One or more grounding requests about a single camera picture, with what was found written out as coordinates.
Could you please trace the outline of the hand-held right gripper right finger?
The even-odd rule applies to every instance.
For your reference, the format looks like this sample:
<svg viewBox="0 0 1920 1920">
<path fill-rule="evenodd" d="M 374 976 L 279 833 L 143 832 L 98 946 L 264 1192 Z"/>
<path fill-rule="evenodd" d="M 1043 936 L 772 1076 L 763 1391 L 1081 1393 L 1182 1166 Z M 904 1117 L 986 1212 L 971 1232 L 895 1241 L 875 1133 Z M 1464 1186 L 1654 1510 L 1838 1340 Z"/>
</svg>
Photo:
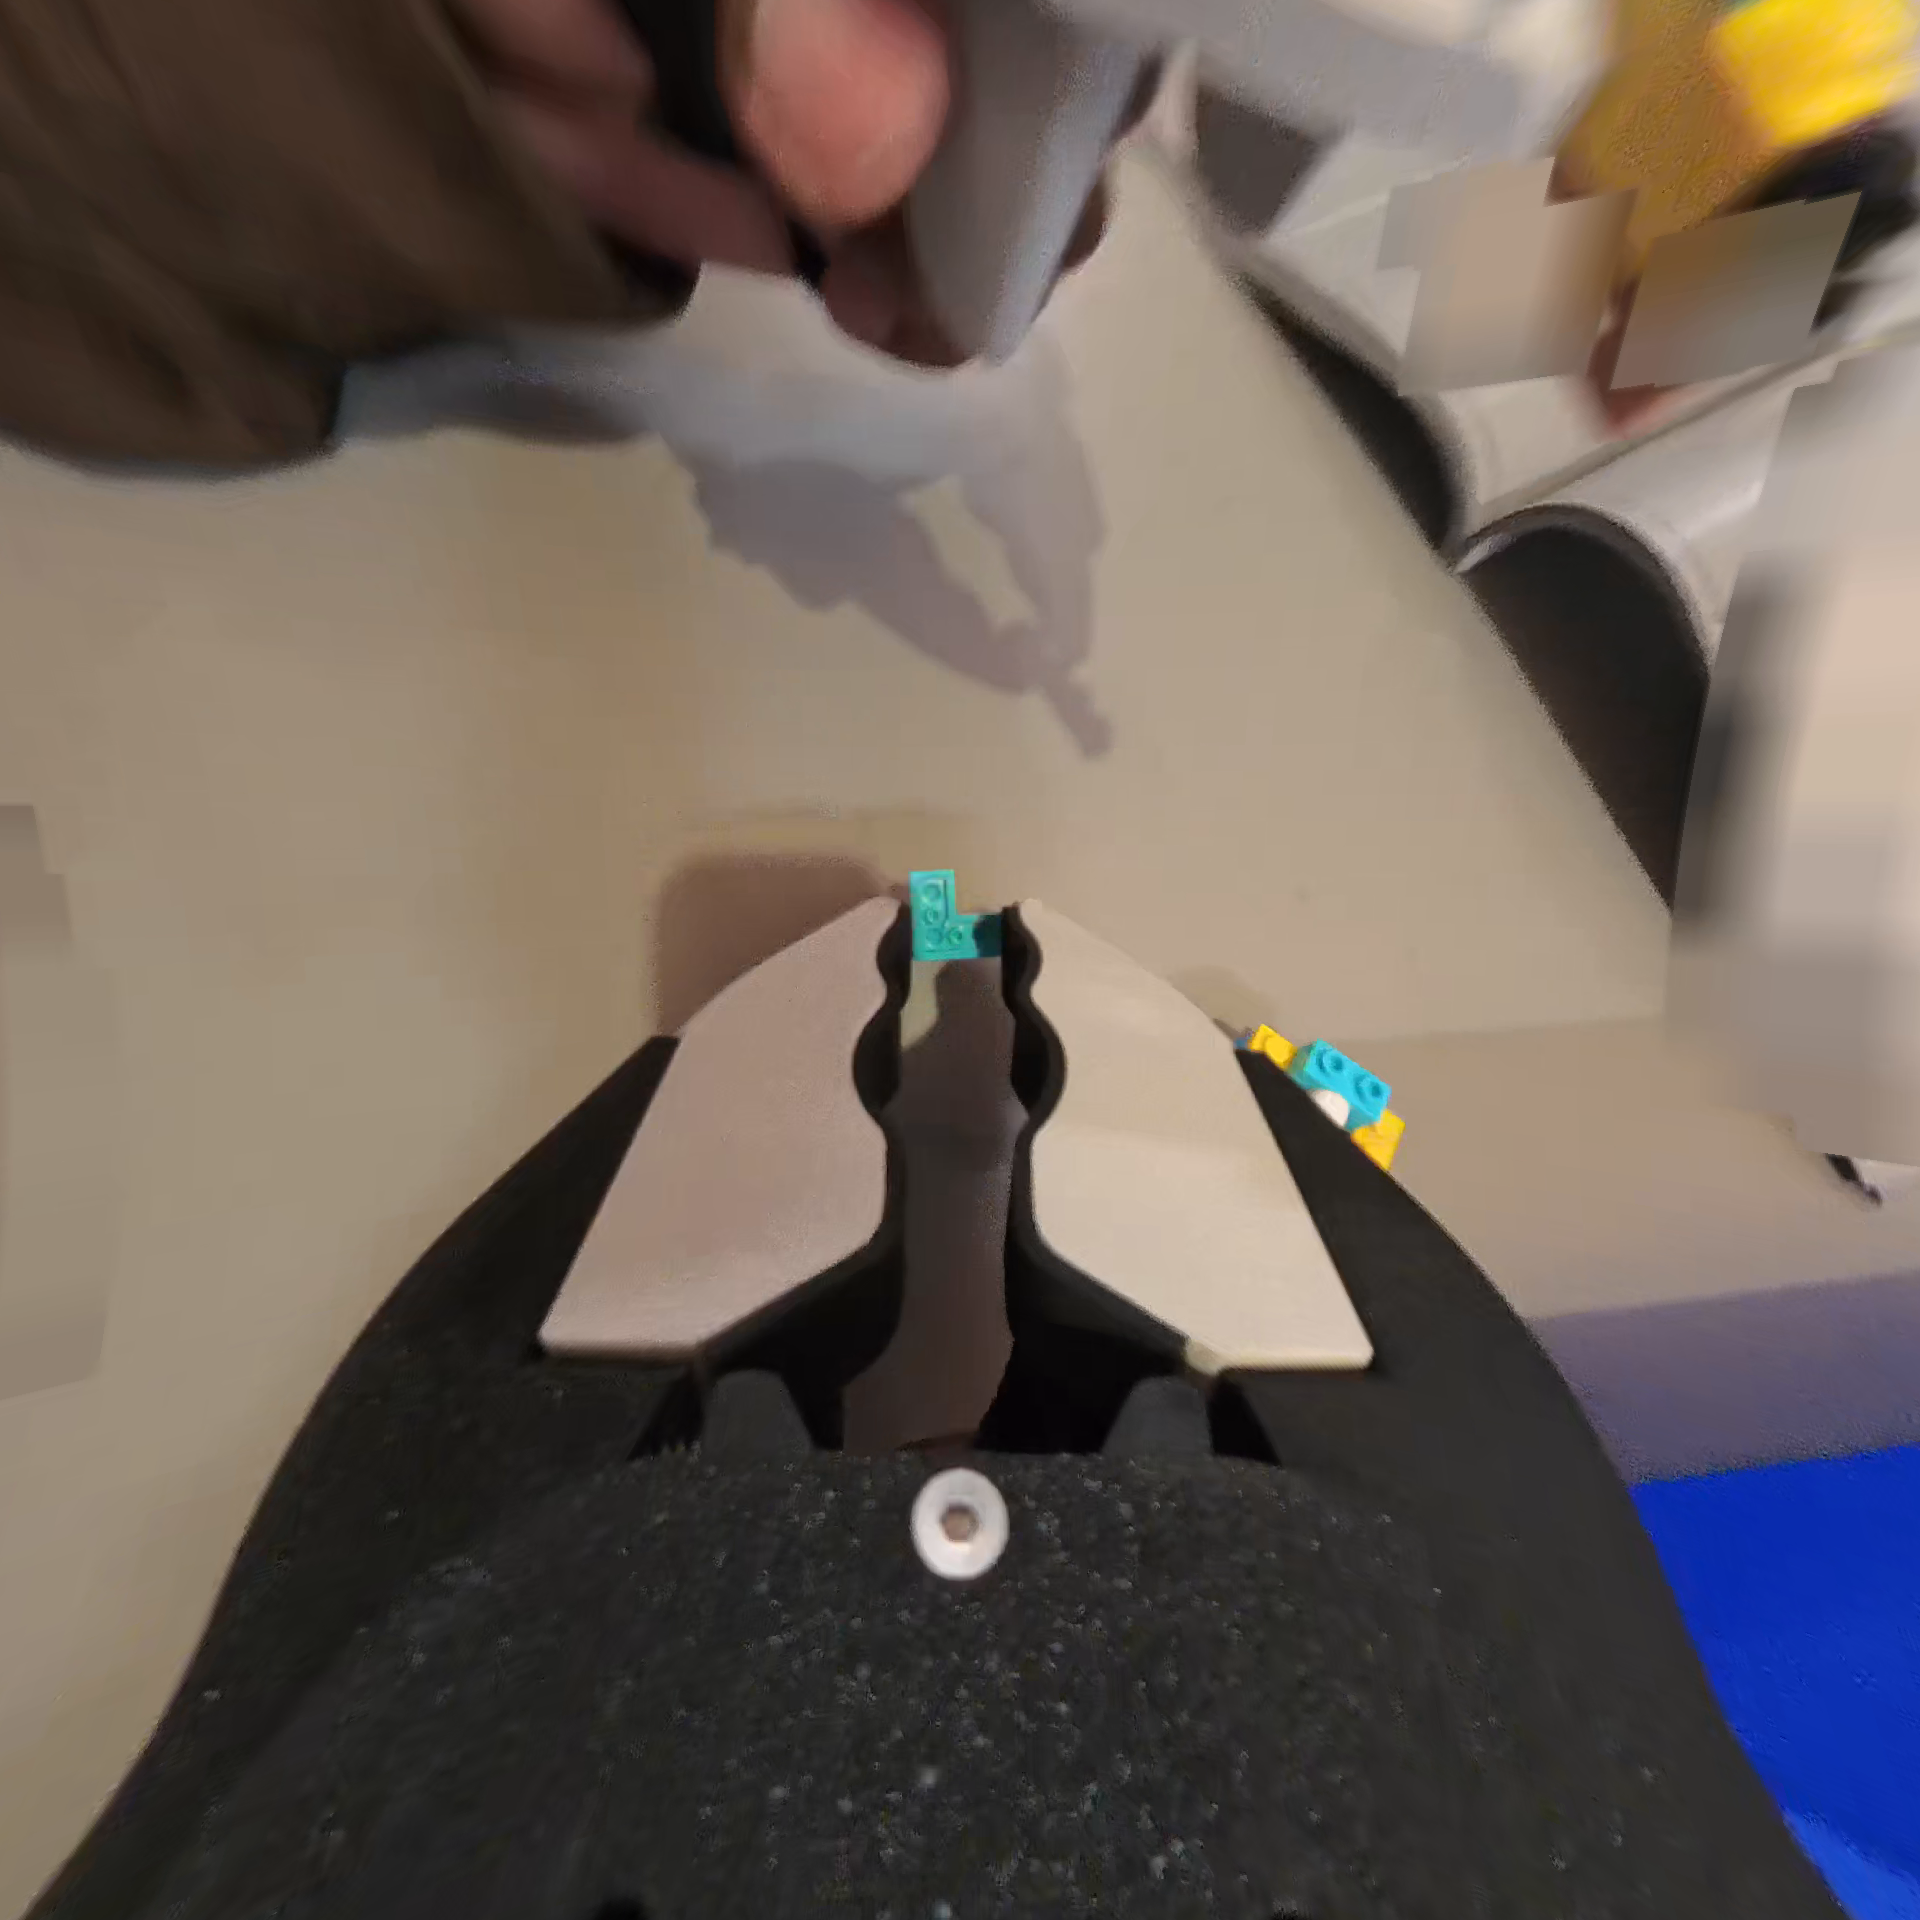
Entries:
<svg viewBox="0 0 1920 1920">
<path fill-rule="evenodd" d="M 1374 1342 L 1227 1033 L 1041 901 L 1004 911 L 1002 988 L 1025 1105 L 1018 1336 L 1102 1340 L 1199 1375 L 1364 1370 Z"/>
</svg>

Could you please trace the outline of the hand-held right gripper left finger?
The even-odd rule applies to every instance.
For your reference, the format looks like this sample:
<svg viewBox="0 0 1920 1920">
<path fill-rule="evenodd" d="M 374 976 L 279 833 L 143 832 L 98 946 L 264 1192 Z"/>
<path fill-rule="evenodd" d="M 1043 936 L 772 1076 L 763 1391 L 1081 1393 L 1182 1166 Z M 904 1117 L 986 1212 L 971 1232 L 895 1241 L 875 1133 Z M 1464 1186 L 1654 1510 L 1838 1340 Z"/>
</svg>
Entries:
<svg viewBox="0 0 1920 1920">
<path fill-rule="evenodd" d="M 544 1352 L 763 1368 L 796 1397 L 841 1397 L 882 1356 L 906 1289 L 889 1103 L 911 960 L 904 905 L 872 896 L 684 1022 Z"/>
</svg>

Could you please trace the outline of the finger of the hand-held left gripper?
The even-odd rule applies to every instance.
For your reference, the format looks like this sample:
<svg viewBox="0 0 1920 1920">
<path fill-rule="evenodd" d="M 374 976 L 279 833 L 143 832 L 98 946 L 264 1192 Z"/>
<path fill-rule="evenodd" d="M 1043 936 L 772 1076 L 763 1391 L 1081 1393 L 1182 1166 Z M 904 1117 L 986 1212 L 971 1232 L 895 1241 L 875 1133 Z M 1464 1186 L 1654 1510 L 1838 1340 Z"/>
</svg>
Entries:
<svg viewBox="0 0 1920 1920">
<path fill-rule="evenodd" d="M 1044 152 L 1098 152 L 1137 56 L 1188 52 L 1236 103 L 1313 132 L 1359 129 L 1459 159 L 1513 158 L 1566 124 L 1566 8 L 1513 1 L 1047 4 L 1121 60 L 1083 108 L 1072 80 Z"/>
</svg>

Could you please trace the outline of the teal corner plate brick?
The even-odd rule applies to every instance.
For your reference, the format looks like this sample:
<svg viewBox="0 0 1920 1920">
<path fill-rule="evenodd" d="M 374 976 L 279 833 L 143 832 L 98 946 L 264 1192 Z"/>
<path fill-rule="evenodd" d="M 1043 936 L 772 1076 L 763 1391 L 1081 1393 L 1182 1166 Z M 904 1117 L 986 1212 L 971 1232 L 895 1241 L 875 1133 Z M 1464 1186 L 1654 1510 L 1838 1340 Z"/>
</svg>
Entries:
<svg viewBox="0 0 1920 1920">
<path fill-rule="evenodd" d="M 953 871 L 912 871 L 906 905 L 912 954 L 923 965 L 1002 958 L 1002 914 L 966 909 Z"/>
</svg>

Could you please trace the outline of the yellow and black brick assembly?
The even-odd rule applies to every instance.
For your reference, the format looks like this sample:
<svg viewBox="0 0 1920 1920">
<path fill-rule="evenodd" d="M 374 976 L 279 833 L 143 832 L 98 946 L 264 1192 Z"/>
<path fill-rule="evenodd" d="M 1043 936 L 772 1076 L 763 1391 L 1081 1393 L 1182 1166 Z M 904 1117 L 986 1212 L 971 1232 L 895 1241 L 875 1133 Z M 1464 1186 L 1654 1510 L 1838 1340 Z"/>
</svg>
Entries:
<svg viewBox="0 0 1920 1920">
<path fill-rule="evenodd" d="M 1607 20 L 1607 61 L 1560 142 L 1553 192 L 1628 193 L 1631 261 L 1744 208 L 1788 161 L 1916 87 L 1910 1 L 1617 1 Z"/>
</svg>

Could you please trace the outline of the person's left forearm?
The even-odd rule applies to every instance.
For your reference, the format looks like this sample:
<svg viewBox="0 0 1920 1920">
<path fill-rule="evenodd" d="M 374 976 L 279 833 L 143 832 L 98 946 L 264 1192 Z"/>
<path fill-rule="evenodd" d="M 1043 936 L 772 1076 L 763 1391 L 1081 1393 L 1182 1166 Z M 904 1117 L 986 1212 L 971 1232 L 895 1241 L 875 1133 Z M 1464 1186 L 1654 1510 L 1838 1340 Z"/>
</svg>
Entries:
<svg viewBox="0 0 1920 1920">
<path fill-rule="evenodd" d="M 360 362 L 690 297 L 546 180 L 446 4 L 2 12 L 7 441 L 294 463 Z"/>
</svg>

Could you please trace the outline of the person's left hand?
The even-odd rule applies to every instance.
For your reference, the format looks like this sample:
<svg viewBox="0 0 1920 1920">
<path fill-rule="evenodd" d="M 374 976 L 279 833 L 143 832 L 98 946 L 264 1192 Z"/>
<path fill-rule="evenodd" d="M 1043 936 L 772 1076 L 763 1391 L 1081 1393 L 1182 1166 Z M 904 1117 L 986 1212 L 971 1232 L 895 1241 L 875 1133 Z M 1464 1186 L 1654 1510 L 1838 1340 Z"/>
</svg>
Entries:
<svg viewBox="0 0 1920 1920">
<path fill-rule="evenodd" d="M 499 108 L 588 225 L 679 277 L 809 281 L 854 340 L 963 358 L 899 209 L 948 108 L 944 30 L 900 1 L 464 1 Z"/>
</svg>

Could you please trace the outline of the multicoloured brick model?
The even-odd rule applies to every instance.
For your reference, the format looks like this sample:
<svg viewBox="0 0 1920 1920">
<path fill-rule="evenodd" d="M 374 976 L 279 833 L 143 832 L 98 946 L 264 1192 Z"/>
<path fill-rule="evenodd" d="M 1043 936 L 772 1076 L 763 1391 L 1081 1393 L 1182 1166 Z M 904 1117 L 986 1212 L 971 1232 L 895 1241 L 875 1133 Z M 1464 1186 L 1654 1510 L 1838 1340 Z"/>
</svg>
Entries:
<svg viewBox="0 0 1920 1920">
<path fill-rule="evenodd" d="M 1372 1164 L 1392 1169 L 1406 1122 L 1392 1110 L 1391 1086 L 1380 1076 L 1329 1039 L 1294 1044 L 1272 1023 L 1239 1033 L 1235 1046 L 1283 1069 Z"/>
</svg>

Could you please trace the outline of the brick instruction booklet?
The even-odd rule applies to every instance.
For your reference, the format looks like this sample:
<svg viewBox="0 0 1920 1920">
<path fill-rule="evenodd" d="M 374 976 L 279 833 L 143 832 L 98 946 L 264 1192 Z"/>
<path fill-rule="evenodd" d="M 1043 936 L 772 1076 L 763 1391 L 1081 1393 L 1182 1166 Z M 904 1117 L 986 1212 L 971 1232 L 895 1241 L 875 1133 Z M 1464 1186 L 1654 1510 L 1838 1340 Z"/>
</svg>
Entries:
<svg viewBox="0 0 1920 1920">
<path fill-rule="evenodd" d="M 1200 65 L 1175 142 L 1227 266 L 1499 625 L 1672 901 L 1788 401 L 1916 326 L 1916 87 L 1631 261 L 1628 193 L 1553 192 L 1610 56 L 1610 4 L 1563 8 L 1566 124 L 1513 158 L 1300 129 Z"/>
</svg>

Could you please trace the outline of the blue storage bin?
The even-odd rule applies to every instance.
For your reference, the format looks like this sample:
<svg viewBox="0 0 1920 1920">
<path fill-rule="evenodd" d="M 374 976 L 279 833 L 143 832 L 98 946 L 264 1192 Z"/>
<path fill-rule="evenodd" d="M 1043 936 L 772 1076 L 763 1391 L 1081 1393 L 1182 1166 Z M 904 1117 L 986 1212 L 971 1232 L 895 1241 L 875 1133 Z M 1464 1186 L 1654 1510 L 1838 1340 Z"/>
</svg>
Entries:
<svg viewBox="0 0 1920 1920">
<path fill-rule="evenodd" d="M 1918 1279 L 1546 1317 L 1719 1703 L 1852 1914 L 1918 1913 Z"/>
</svg>

